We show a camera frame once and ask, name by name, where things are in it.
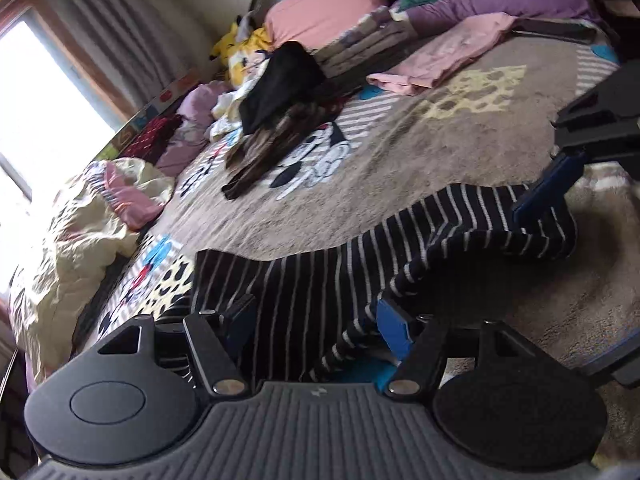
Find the dark red dotted cloth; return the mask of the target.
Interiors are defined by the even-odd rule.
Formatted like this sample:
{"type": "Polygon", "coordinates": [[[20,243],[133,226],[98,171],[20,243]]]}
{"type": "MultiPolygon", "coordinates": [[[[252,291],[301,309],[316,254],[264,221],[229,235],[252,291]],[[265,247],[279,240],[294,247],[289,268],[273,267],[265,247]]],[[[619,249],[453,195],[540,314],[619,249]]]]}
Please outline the dark red dotted cloth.
{"type": "Polygon", "coordinates": [[[183,117],[180,115],[153,118],[119,157],[140,158],[150,164],[156,164],[182,123],[183,117]]]}

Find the yellow pikachu plush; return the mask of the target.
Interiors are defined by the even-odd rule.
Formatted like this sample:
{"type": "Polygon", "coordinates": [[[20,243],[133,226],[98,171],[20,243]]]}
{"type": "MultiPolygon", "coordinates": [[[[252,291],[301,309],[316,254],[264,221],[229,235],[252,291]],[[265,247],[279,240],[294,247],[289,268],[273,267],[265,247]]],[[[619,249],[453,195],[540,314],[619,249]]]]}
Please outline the yellow pikachu plush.
{"type": "Polygon", "coordinates": [[[254,28],[251,24],[241,25],[242,21],[231,24],[209,51],[212,61],[219,61],[226,71],[226,79],[233,88],[242,86],[250,59],[256,54],[268,54],[271,51],[271,38],[264,26],[254,28]]]}

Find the lilac pillow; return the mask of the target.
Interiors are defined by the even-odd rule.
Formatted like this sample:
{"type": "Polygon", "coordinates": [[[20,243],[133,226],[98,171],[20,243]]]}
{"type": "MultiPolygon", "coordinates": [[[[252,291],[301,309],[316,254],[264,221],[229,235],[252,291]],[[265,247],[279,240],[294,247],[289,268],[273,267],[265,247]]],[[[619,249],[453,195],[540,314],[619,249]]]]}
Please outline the lilac pillow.
{"type": "Polygon", "coordinates": [[[177,115],[182,124],[171,136],[166,150],[160,155],[155,167],[167,177],[178,177],[206,148],[206,130],[215,121],[212,114],[219,98],[230,90],[220,80],[199,84],[181,102],[177,115]]]}

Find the black white striped shirt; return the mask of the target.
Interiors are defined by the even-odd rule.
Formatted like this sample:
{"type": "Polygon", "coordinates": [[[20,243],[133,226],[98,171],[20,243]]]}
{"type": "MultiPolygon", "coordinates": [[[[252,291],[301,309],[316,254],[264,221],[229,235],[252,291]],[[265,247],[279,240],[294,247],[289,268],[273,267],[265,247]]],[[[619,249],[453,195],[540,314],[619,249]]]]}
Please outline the black white striped shirt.
{"type": "Polygon", "coordinates": [[[519,224],[512,206],[526,190],[450,184],[340,246],[274,260],[201,250],[190,290],[175,296],[158,322],[203,311],[227,322],[234,304],[250,295],[256,320],[236,335],[242,347],[234,362],[251,387],[335,376],[381,343],[376,304],[383,294],[414,298],[432,287],[439,266],[460,257],[567,257],[577,238],[567,204],[519,224]]]}

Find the pink pillow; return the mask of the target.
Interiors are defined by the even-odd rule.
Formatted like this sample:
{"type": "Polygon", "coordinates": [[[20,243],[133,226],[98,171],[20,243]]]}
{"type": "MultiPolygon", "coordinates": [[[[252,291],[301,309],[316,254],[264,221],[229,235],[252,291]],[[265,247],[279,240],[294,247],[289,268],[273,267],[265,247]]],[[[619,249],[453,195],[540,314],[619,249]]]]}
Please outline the pink pillow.
{"type": "Polygon", "coordinates": [[[307,50],[317,50],[386,4],[387,0],[282,0],[268,11],[265,29],[275,48],[297,41],[307,50]]]}

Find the black folded garment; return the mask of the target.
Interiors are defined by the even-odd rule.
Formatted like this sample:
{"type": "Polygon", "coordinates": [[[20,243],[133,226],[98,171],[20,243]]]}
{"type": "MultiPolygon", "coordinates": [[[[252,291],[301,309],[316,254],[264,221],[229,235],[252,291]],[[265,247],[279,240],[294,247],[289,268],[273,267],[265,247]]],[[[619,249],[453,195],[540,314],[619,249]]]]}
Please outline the black folded garment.
{"type": "Polygon", "coordinates": [[[243,132],[249,136],[292,105],[308,101],[325,81],[322,68],[302,44],[281,44],[240,104],[243,132]]]}

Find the pink sweatshirt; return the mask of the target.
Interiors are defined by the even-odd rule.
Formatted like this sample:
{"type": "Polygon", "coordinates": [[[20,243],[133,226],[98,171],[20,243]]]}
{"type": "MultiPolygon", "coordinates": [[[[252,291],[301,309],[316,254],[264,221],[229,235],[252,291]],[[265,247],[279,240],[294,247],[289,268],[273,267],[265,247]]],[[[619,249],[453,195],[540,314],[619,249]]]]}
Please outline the pink sweatshirt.
{"type": "Polygon", "coordinates": [[[495,47],[510,32],[516,18],[489,13],[466,18],[384,73],[370,74],[367,83],[385,91],[416,96],[495,47]]]}

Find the floral folded bedding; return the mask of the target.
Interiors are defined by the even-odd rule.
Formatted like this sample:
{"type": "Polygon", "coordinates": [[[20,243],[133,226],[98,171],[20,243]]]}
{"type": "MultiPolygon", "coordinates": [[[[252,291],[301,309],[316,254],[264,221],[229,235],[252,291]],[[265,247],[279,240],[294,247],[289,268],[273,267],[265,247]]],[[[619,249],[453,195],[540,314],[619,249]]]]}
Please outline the floral folded bedding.
{"type": "Polygon", "coordinates": [[[326,46],[314,50],[312,56],[326,78],[334,78],[363,64],[375,55],[416,39],[416,31],[408,16],[379,6],[358,23],[342,32],[326,46]]]}

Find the purple garment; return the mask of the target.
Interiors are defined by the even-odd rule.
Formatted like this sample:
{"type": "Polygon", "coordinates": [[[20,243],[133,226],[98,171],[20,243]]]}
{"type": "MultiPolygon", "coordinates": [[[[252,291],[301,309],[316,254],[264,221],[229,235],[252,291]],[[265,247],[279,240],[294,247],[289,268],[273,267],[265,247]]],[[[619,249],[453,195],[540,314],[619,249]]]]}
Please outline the purple garment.
{"type": "Polygon", "coordinates": [[[537,20],[586,20],[601,26],[603,20],[592,0],[437,0],[406,11],[420,36],[446,32],[466,18],[489,13],[537,20]]]}

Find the cream pink crumpled duvet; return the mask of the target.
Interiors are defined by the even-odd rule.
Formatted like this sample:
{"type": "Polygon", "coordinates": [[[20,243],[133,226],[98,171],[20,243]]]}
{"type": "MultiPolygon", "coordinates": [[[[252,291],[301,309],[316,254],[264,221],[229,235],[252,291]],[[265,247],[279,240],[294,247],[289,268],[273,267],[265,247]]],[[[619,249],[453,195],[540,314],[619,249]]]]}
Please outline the cream pink crumpled duvet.
{"type": "Polygon", "coordinates": [[[41,384],[66,364],[85,307],[117,257],[163,212],[175,180],[140,158],[95,160],[40,207],[9,292],[18,348],[41,384]]]}

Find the white crumpled clothes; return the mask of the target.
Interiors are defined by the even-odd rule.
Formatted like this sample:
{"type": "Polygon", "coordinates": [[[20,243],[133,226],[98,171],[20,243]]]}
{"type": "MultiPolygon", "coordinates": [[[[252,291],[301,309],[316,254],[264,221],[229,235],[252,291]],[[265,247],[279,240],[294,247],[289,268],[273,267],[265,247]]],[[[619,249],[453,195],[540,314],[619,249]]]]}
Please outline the white crumpled clothes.
{"type": "Polygon", "coordinates": [[[268,60],[263,60],[250,66],[250,70],[239,88],[226,92],[218,98],[216,105],[210,111],[214,121],[206,132],[210,142],[217,142],[228,133],[232,133],[242,127],[240,105],[250,93],[250,90],[255,87],[268,64],[268,60]]]}

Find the grey curtain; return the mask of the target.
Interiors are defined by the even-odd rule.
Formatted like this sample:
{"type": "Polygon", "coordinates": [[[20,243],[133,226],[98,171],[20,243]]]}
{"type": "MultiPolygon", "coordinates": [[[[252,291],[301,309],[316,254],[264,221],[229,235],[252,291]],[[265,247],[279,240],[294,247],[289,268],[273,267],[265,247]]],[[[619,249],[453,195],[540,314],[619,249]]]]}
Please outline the grey curtain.
{"type": "Polygon", "coordinates": [[[209,72],[210,40],[177,0],[44,0],[129,106],[209,72]]]}

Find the brown plaid folded garment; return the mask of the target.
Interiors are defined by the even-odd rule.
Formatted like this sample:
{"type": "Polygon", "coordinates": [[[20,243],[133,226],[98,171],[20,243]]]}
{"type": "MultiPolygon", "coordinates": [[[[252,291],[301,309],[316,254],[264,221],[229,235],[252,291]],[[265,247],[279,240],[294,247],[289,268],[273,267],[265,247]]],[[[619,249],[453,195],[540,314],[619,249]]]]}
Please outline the brown plaid folded garment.
{"type": "Polygon", "coordinates": [[[298,103],[269,119],[251,134],[243,133],[224,156],[228,182],[221,188],[226,200],[236,200],[290,154],[309,133],[337,118],[341,104],[298,103]]]}

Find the mickey mouse brown blanket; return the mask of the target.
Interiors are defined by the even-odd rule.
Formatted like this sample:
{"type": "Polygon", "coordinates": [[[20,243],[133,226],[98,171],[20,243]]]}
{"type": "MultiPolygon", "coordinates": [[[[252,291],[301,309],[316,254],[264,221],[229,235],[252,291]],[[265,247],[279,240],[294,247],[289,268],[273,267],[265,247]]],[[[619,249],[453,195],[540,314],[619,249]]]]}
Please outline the mickey mouse brown blanket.
{"type": "MultiPolygon", "coordinates": [[[[577,44],[508,39],[420,96],[351,98],[236,200],[221,193],[236,142],[226,136],[184,170],[149,234],[167,243],[165,261],[138,292],[119,284],[93,303],[81,348],[164,312],[190,290],[201,250],[274,260],[340,246],[450,184],[526,185],[548,164],[556,112],[614,68],[577,44]]],[[[577,228],[567,257],[457,258],[416,310],[466,325],[498,318],[568,366],[623,341],[639,327],[639,185],[620,166],[590,166],[566,202],[577,228]]]]}

